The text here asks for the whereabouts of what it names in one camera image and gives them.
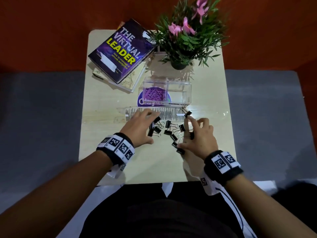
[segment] table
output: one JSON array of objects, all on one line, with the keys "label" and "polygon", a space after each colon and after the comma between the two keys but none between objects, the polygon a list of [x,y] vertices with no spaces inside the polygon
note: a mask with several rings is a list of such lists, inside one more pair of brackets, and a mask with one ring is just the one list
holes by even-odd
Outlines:
[{"label": "table", "polygon": [[[93,30],[89,34],[87,55],[96,49],[115,30]],[[213,54],[222,54],[222,50]],[[208,67],[199,67],[198,61],[185,70],[175,70],[170,63],[157,62],[163,56],[154,56],[150,71],[145,72],[133,93],[122,91],[114,85],[95,78],[92,71],[95,64],[87,57],[85,89],[82,110],[79,160],[96,150],[97,145],[107,135],[119,132],[124,126],[125,114],[121,108],[136,107],[140,86],[145,77],[152,74],[172,77],[191,76],[192,103],[188,110],[194,118],[207,117],[214,126],[214,135],[219,148],[236,156],[232,132],[226,77],[222,55],[215,62],[208,60]],[[153,136],[154,144],[136,149],[133,160],[126,166],[118,179],[105,176],[99,185],[140,184],[161,182],[182,182],[199,180],[203,162],[190,152],[184,159],[172,147],[172,139],[162,134]]]}]

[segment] black plant pot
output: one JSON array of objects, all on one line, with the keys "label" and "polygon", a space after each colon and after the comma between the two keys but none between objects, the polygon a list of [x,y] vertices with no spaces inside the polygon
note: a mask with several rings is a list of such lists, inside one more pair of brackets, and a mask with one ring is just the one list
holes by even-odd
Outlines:
[{"label": "black plant pot", "polygon": [[183,70],[184,68],[187,67],[186,64],[181,64],[181,63],[175,63],[173,61],[171,61],[171,65],[173,68],[175,68],[176,70]]}]

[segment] hand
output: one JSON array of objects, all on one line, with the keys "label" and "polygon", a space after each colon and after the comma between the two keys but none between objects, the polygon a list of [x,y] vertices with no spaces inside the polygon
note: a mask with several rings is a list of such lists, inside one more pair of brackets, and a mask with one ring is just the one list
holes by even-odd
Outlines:
[{"label": "hand", "polygon": [[[193,125],[195,134],[193,140],[190,140],[189,138],[188,120],[190,120]],[[214,127],[209,125],[209,119],[201,118],[196,120],[193,117],[188,116],[184,120],[184,126],[186,129],[184,143],[178,144],[177,148],[188,149],[202,160],[205,160],[208,155],[218,150],[217,140],[213,135]]]},{"label": "hand", "polygon": [[153,144],[154,140],[146,135],[146,131],[159,115],[159,112],[154,112],[149,108],[144,109],[143,112],[138,110],[120,132],[131,139],[135,148],[142,144]]}]

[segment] clear acrylic organizer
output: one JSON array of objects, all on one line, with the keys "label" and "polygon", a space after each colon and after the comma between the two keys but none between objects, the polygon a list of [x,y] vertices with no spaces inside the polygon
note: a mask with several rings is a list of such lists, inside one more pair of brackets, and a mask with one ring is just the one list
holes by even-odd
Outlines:
[{"label": "clear acrylic organizer", "polygon": [[143,82],[142,100],[152,105],[186,107],[192,102],[192,84],[183,78],[151,76]]}]

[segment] potted plant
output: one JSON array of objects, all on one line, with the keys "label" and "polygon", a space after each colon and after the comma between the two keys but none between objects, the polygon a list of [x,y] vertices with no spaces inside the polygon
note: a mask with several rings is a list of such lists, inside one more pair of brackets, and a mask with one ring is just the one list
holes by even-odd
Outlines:
[{"label": "potted plant", "polygon": [[166,56],[161,60],[171,62],[173,68],[184,69],[192,65],[193,59],[199,60],[199,65],[206,65],[224,36],[225,25],[218,19],[217,3],[220,0],[195,0],[188,5],[188,0],[179,0],[171,19],[163,15],[158,30],[151,32],[153,40],[165,49]]}]

